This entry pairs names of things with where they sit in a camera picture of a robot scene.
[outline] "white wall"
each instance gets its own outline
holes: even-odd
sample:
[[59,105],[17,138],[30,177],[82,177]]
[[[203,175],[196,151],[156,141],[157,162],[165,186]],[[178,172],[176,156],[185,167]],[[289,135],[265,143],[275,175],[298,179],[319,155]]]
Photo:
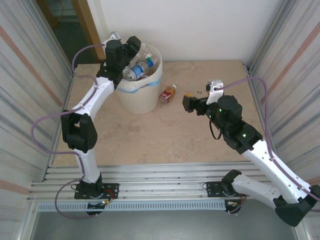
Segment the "white wall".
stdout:
[[283,0],[88,0],[101,41],[136,35],[165,61],[249,64]]

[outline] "tabletop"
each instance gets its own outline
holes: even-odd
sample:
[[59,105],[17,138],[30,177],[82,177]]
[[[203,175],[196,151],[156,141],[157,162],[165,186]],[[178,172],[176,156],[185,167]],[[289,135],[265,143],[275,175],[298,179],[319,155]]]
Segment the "tabletop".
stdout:
[[[99,64],[80,64],[77,74],[95,76]],[[112,93],[101,106],[94,125],[98,140],[94,147],[96,163],[102,165],[166,164],[247,161],[231,149],[223,138],[213,139],[209,119],[187,113],[182,105],[189,93],[197,98],[207,97],[206,84],[220,79],[226,86],[246,77],[240,60],[167,61],[163,63],[160,90],[175,84],[176,94],[166,104],[143,115],[127,112],[117,94]],[[68,102],[70,110],[92,86],[92,79],[75,78]],[[263,128],[247,82],[228,88],[226,95],[234,95],[242,105],[242,119],[260,133]],[[58,151],[67,151],[62,141]],[[55,166],[76,166],[74,155],[57,155]]]

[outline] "white bucket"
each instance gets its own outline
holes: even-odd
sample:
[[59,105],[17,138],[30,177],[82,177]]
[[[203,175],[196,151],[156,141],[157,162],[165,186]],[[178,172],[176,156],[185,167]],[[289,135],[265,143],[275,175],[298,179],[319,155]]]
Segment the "white bucket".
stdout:
[[[157,49],[148,44],[150,51],[158,58],[158,62],[151,68],[155,72],[139,81],[122,79],[116,88],[122,106],[132,114],[146,114],[151,112],[158,104],[160,94],[160,82],[162,80],[162,58]],[[136,64],[135,57],[129,68]]]

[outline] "bottle label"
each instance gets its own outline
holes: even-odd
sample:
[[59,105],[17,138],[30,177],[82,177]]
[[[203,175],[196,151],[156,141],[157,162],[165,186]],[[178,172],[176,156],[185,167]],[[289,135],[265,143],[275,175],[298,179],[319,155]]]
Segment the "bottle label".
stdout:
[[144,70],[139,65],[135,65],[131,70],[134,72],[137,80],[144,75]]
[[170,97],[171,97],[171,95],[172,95],[172,93],[171,92],[169,92],[169,91],[166,91],[166,90],[164,90],[163,91],[163,93],[161,93],[161,95],[160,96],[162,96],[162,97],[164,97],[165,99],[167,99],[167,101],[169,102],[170,101]]

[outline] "purple cable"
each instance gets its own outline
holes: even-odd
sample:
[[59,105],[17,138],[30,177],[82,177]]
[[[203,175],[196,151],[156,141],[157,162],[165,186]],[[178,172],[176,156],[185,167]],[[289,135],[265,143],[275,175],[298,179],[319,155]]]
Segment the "purple cable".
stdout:
[[[265,141],[266,141],[266,146],[268,149],[268,153],[271,157],[271,160],[274,162],[274,164],[280,169],[280,171],[287,177],[289,178],[299,189],[302,189],[306,194],[308,194],[310,197],[314,198],[315,200],[317,200],[318,202],[320,202],[320,198],[318,198],[317,196],[315,196],[314,194],[312,194],[311,192],[309,192],[308,190],[306,190],[300,183],[298,183],[293,177],[290,176],[289,173],[286,172],[286,170],[284,170],[282,168],[282,166],[277,162],[277,160],[275,159],[273,153],[272,153],[272,148],[271,148],[271,140],[270,140],[270,135],[269,135],[269,129],[268,129],[268,117],[269,117],[269,107],[268,107],[268,88],[267,88],[267,84],[266,82],[258,76],[251,76],[248,78],[244,78],[241,80],[238,80],[234,83],[231,83],[227,86],[223,86],[223,87],[219,87],[219,88],[215,88],[214,90],[225,90],[228,89],[230,87],[233,87],[237,84],[249,81],[249,80],[259,80],[260,82],[262,82],[263,84],[263,88],[264,88],[264,97],[265,97],[265,102],[264,102],[264,131],[265,131]],[[320,209],[311,209],[310,211],[312,212],[320,212]]]
[[241,208],[242,205],[245,203],[247,197],[248,197],[248,196],[245,196],[244,199],[242,200],[242,202],[240,202],[240,205],[239,205],[236,209],[233,209],[232,211],[229,211],[229,213],[230,213],[230,214],[233,214],[233,213],[236,212],[239,208]]
[[50,119],[50,118],[54,118],[54,117],[60,117],[60,116],[63,116],[63,115],[68,115],[68,114],[72,114],[74,112],[77,112],[79,111],[82,107],[84,107],[92,98],[93,96],[96,94],[97,92],[97,86],[98,86],[98,83],[97,83],[97,80],[96,78],[94,78],[93,76],[91,75],[78,75],[76,74],[76,71],[75,71],[75,60],[77,58],[77,56],[83,52],[84,50],[87,50],[89,48],[94,48],[94,47],[101,47],[101,46],[104,46],[104,44],[94,44],[94,45],[89,45],[89,46],[86,46],[82,49],[80,49],[73,57],[72,59],[72,64],[71,64],[71,67],[72,67],[72,72],[74,74],[74,76],[78,77],[78,78],[91,78],[94,80],[94,83],[95,83],[95,88],[92,92],[92,94],[87,98],[87,100],[85,100],[85,102],[82,104],[82,106],[76,108],[76,109],[73,109],[73,110],[70,110],[70,111],[64,111],[64,112],[58,112],[58,113],[55,113],[55,114],[51,114],[51,115],[48,115],[48,116],[43,116],[41,118],[39,118],[38,120],[36,120],[32,126],[31,126],[31,129],[30,129],[30,136],[31,136],[31,140],[33,141],[33,143],[39,148],[41,149],[42,151],[48,153],[48,154],[54,154],[54,155],[63,155],[63,154],[74,154],[78,157],[79,159],[79,162],[80,162],[80,165],[81,165],[81,172],[82,172],[82,176],[81,178],[79,179],[75,179],[75,180],[72,180],[72,181],[69,181],[67,182],[66,184],[64,184],[59,190],[58,192],[56,193],[55,195],[55,198],[54,198],[54,206],[55,206],[55,209],[56,211],[62,215],[63,217],[67,218],[67,219],[73,219],[73,220],[78,220],[78,219],[87,219],[87,218],[92,218],[92,217],[95,217],[96,215],[88,215],[88,216],[70,216],[70,215],[67,215],[67,214],[64,214],[63,212],[61,212],[58,208],[58,196],[59,196],[59,193],[62,191],[62,189],[64,189],[66,186],[68,186],[69,184],[72,184],[72,183],[76,183],[76,182],[79,182],[81,180],[83,180],[85,178],[85,166],[84,166],[84,162],[81,158],[81,156],[77,153],[77,152],[74,152],[74,151],[50,151],[48,149],[45,149],[44,147],[42,147],[38,141],[36,140],[35,138],[35,127],[38,123],[40,123],[41,121],[43,120],[46,120],[46,119]]

